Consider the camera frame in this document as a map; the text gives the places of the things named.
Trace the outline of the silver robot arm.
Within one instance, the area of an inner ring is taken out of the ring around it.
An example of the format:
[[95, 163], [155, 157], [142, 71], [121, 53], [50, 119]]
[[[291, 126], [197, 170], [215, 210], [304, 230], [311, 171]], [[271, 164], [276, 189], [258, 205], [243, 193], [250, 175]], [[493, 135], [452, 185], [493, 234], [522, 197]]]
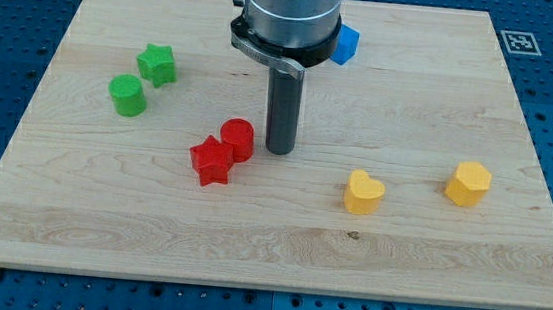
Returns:
[[257, 63], [300, 81], [335, 51], [342, 0], [233, 1], [231, 44]]

